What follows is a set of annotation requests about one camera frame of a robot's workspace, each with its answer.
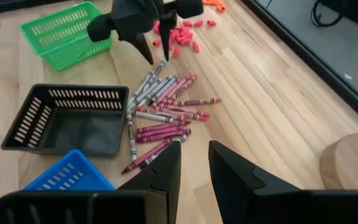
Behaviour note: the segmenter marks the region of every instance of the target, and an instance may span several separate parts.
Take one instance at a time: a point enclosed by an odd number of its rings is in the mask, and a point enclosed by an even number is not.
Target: crayon
[[[137,153],[136,153],[136,144],[135,144],[134,123],[132,122],[131,114],[127,114],[127,125],[128,125],[128,135],[129,135],[129,149],[131,150],[131,159],[132,161],[134,161],[137,159]]]
[[[159,111],[166,112],[168,114],[182,115],[183,117],[185,117],[185,119],[188,118],[188,119],[193,119],[193,120],[198,120],[198,121],[208,120],[208,116],[197,115],[197,114],[187,113],[187,112],[182,112],[182,111],[172,111],[172,110],[169,110],[166,108],[159,108]]]
[[[147,94],[143,100],[139,103],[139,106],[143,106],[145,105],[145,103],[147,103],[159,90],[161,90],[161,88],[163,88],[163,86],[165,84],[167,84],[169,82],[169,80],[171,80],[172,76],[168,76],[167,78],[164,78],[160,84],[158,84],[155,88],[153,88],[153,90]]]
[[[176,127],[176,126],[186,126],[187,124],[190,124],[190,123],[191,123],[191,121],[175,121],[175,122],[167,123],[167,124],[159,124],[159,125],[138,128],[136,131],[138,133],[144,133],[144,132],[148,132],[148,131],[155,131],[155,130],[159,130],[159,129],[171,128],[171,127]]]
[[[170,128],[158,129],[155,131],[147,131],[145,133],[137,133],[136,138],[141,139],[141,138],[153,136],[156,134],[170,133],[170,132],[179,131],[179,130],[183,130],[183,126],[174,126],[174,127],[170,127]]]
[[[149,113],[149,114],[156,114],[156,115],[160,115],[160,116],[171,117],[171,118],[173,118],[174,120],[177,120],[177,121],[183,121],[185,119],[185,117],[183,115],[181,115],[181,114],[167,113],[167,112],[150,110],[150,109],[141,108],[141,107],[136,107],[135,110],[138,111],[138,112],[143,112],[143,113]]]
[[[134,110],[132,112],[132,115],[138,116],[140,118],[152,119],[154,121],[161,121],[161,122],[165,122],[165,123],[173,122],[173,118],[170,116],[162,116],[162,115],[157,115],[157,114],[144,113],[144,112],[140,112],[140,111],[136,111],[136,110]]]
[[[169,93],[167,93],[165,96],[164,96],[164,98],[161,100],[161,101],[159,101],[159,102],[161,102],[161,103],[166,103],[167,101],[168,101],[168,99],[173,95],[173,94],[175,94],[175,92],[181,87],[181,86],[183,86],[186,82],[187,82],[187,80],[190,78],[190,76],[187,76],[187,77],[185,77],[185,78],[182,78],[181,80],[180,80],[180,82],[177,84],[177,85],[175,85],[170,91],[169,91]]]
[[[183,143],[187,140],[187,134],[184,134],[182,136],[180,136],[179,138],[176,138],[173,141],[178,141],[180,143]],[[154,155],[150,156],[149,158],[147,158],[145,161],[141,162],[139,164],[139,168],[144,169],[147,167],[147,165],[149,165],[151,162],[154,161],[155,158],[157,158],[157,156],[159,156],[161,154],[161,152],[163,152],[164,150],[166,150],[168,146],[164,147],[163,149],[159,150],[158,152],[156,152]]]
[[[150,86],[153,84],[155,78],[161,73],[162,69],[165,68],[165,65],[167,63],[162,60],[160,62],[160,64],[158,65],[158,67],[155,69],[155,71],[153,72],[152,76],[149,78],[149,80],[146,82],[146,84],[143,86],[143,90],[142,91],[146,91],[150,88]]]
[[[134,94],[132,94],[132,96],[129,98],[128,103],[127,103],[127,107],[137,98],[137,96],[139,94],[142,93],[143,87],[146,84],[146,82],[149,80],[149,78],[153,75],[153,72],[148,72],[148,74],[144,77],[144,79],[142,80],[142,82],[140,83],[140,85],[137,87],[137,89],[135,90]]]
[[[184,134],[187,134],[187,135],[191,134],[191,129],[183,129],[183,130],[179,130],[179,131],[172,131],[170,133],[155,134],[153,136],[136,139],[136,142],[146,143],[146,142],[158,141],[158,140],[162,140],[162,139],[166,139],[166,138],[182,136]]]
[[[176,101],[173,102],[173,106],[193,106],[193,105],[208,105],[208,104],[214,104],[214,103],[220,103],[222,102],[222,99],[219,97],[214,97],[210,99],[205,100],[186,100],[186,101]]]
[[[165,148],[167,145],[171,144],[172,139],[164,139],[160,144],[156,145],[154,148],[143,154],[143,156],[140,156],[135,161],[132,161],[131,164],[129,164],[125,169],[121,172],[121,174],[128,173],[129,171],[134,170],[139,164],[143,161],[145,161],[150,156],[154,155],[159,150]]]
[[[150,88],[146,89],[141,93],[128,107],[127,110],[132,110],[136,105],[138,105],[157,85],[161,83],[162,79],[155,81]]]
[[[160,96],[156,101],[153,102],[153,106],[157,106],[157,102],[161,102],[162,99],[164,99],[164,98],[166,97],[166,95],[167,95],[168,93],[170,93],[171,90],[172,90],[175,86],[178,85],[178,83],[180,83],[180,80],[181,80],[181,78],[176,79],[176,80],[173,82],[173,84],[172,84],[169,88],[167,88],[167,90],[165,90],[165,92],[163,92],[163,93],[161,94],[161,96]]]
[[[173,105],[159,105],[158,107],[160,108],[168,108],[169,110],[172,111],[177,111],[177,112],[186,112],[186,113],[192,113],[192,114],[196,114],[196,115],[200,115],[200,116],[209,116],[209,114],[207,112],[203,112],[203,111],[199,111],[199,110],[193,110],[193,109],[189,109],[189,108],[182,108],[179,106],[173,106]]]
[[[181,86],[167,101],[168,104],[173,103],[193,82],[197,79],[197,75],[190,75],[190,78]]]
[[[161,90],[159,90],[156,94],[154,94],[154,96],[150,99],[150,101],[153,103],[155,101],[158,100],[158,98],[164,93],[166,92],[166,90],[172,86],[172,84],[174,84],[179,78],[179,75],[175,75],[173,78],[171,78],[171,80],[168,81],[168,83],[166,85],[164,85]]]

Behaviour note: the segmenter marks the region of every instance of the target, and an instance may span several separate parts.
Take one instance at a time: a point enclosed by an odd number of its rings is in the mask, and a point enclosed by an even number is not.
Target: wood grain
[[[94,1],[103,11],[111,0]],[[109,51],[62,72],[54,72],[19,32],[19,24],[77,3],[62,2],[0,14],[0,143],[29,89],[36,83],[125,85],[135,90],[150,66],[130,44],[117,40]],[[181,100],[220,96],[223,103],[199,106],[211,113],[208,122],[193,122],[193,134],[183,144],[182,179],[177,223],[221,223],[211,187],[208,141],[216,139],[258,166],[305,189],[324,187],[319,157],[325,147],[358,133],[358,115],[246,7],[225,0],[226,12],[205,6],[195,19],[214,19],[216,27],[194,29],[201,52],[182,47],[161,77],[197,73]],[[155,62],[161,47],[151,41]],[[136,118],[137,128],[153,121]],[[116,158],[91,157],[119,187],[138,173],[121,175],[130,163],[128,138],[123,134]],[[139,155],[156,143],[138,145]],[[0,196],[26,186],[60,156],[38,156],[0,149]]]
[[[320,173],[327,189],[358,190],[358,133],[340,139],[323,151]]]

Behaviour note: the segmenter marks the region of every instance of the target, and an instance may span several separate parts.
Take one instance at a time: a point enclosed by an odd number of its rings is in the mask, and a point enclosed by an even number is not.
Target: eraser
[[[203,20],[197,20],[196,22],[194,22],[194,27],[200,27],[200,26],[202,26],[203,25],[203,23],[204,23],[204,21]]]
[[[182,24],[185,26],[185,27],[193,27],[193,23],[188,21],[188,20],[185,20],[182,22]]]
[[[206,21],[206,23],[209,26],[216,26],[216,22],[214,20],[208,20],[208,21]]]
[[[161,41],[160,41],[160,40],[155,40],[155,41],[153,41],[153,46],[154,46],[154,47],[158,47],[160,44],[161,44]]]
[[[193,50],[196,53],[200,52],[200,47],[198,46],[197,41],[195,41],[195,40],[193,41]]]
[[[177,58],[180,55],[180,47],[175,47],[175,50],[173,50],[172,57]]]

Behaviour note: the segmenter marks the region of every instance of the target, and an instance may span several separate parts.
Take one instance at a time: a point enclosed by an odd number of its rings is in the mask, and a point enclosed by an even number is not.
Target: floor
[[[310,11],[315,0],[257,0],[314,53],[358,91],[358,24],[348,18],[328,28],[315,27]],[[337,12],[323,6],[322,21],[331,22]]]
[[[36,57],[19,24],[77,2],[0,14],[0,145],[32,85],[125,85],[133,92],[151,69],[136,49],[119,42],[115,33],[110,51],[62,72],[54,72]],[[204,14],[195,18],[218,23],[214,29],[195,30],[200,54],[183,49],[161,74],[198,74],[199,80],[181,96],[183,100],[210,96],[223,99],[220,105],[198,107],[210,112],[211,117],[205,123],[191,123],[193,134],[182,145],[177,223],[221,223],[209,176],[210,139],[300,188],[322,189],[322,150],[348,134],[358,133],[358,115],[335,92],[241,3],[225,3],[225,13],[218,14],[206,6]],[[95,4],[108,12],[111,0]],[[150,43],[157,38],[152,32],[147,34]],[[161,48],[152,47],[152,53],[156,62],[163,58]],[[135,119],[137,128],[155,123]],[[154,145],[138,145],[138,154]],[[23,188],[59,158],[0,148],[0,197]],[[117,157],[90,159],[115,187],[139,171],[121,175],[131,160],[125,133]]]

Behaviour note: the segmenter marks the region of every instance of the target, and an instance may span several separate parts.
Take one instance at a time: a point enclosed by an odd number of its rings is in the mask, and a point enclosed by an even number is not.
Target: red crayon
[[[158,107],[162,107],[162,108],[168,108],[169,110],[172,111],[177,111],[177,112],[186,112],[186,113],[192,113],[195,115],[200,115],[200,116],[209,116],[209,113],[207,112],[203,112],[203,111],[199,111],[199,110],[193,110],[193,109],[189,109],[189,108],[182,108],[179,106],[173,106],[173,105],[159,105]]]
[[[177,84],[177,85],[175,85],[171,90],[170,90],[170,92],[162,99],[162,101],[160,101],[161,103],[166,103],[167,101],[168,101],[168,99],[173,95],[173,94],[175,94],[176,93],[176,91],[181,87],[181,86],[183,86],[186,82],[187,82],[187,80],[190,78],[190,76],[187,76],[187,77],[185,77],[185,78],[182,78],[181,80],[180,80],[180,82]]]
[[[173,106],[193,106],[193,105],[208,105],[214,103],[220,103],[222,99],[219,97],[214,97],[206,100],[186,100],[186,101],[176,101],[173,102]]]
[[[166,108],[159,108],[161,111],[166,112],[166,113],[170,113],[170,114],[177,114],[177,115],[182,115],[185,118],[188,119],[193,119],[193,120],[198,120],[198,121],[206,121],[208,120],[208,116],[205,115],[197,115],[197,114],[193,114],[193,113],[186,113],[186,112],[182,112],[182,111],[173,111],[170,109],[166,109]]]
[[[170,127],[170,128],[158,129],[155,131],[147,131],[145,133],[137,133],[136,138],[141,139],[141,138],[153,136],[156,134],[170,133],[170,132],[179,131],[179,130],[183,130],[183,126],[174,126],[174,127]]]
[[[183,129],[183,130],[179,130],[179,131],[172,131],[170,133],[155,134],[153,136],[136,139],[136,142],[152,142],[152,141],[158,141],[161,139],[182,136],[184,134],[191,134],[191,129]]]
[[[144,133],[144,132],[148,132],[148,131],[155,131],[155,130],[159,130],[159,129],[171,128],[171,127],[176,127],[176,126],[186,126],[187,124],[190,124],[190,123],[191,123],[191,121],[175,121],[172,123],[159,124],[159,125],[138,128],[136,131],[138,133]]]
[[[121,172],[121,174],[128,173],[129,171],[134,170],[140,163],[145,161],[150,156],[154,155],[159,150],[165,148],[167,145],[171,144],[172,139],[164,139],[160,144],[156,145],[154,148],[146,152],[143,156],[140,156],[136,160],[134,160],[131,164],[129,164],[125,169]]]
[[[189,88],[189,86],[191,84],[193,84],[193,82],[197,79],[197,75],[190,75],[190,78],[187,80],[187,82],[185,84],[183,84],[183,86],[181,86],[175,94],[173,94],[167,101],[168,104],[171,104],[175,101],[175,99],[177,99],[185,90],[187,90],[187,88]]]

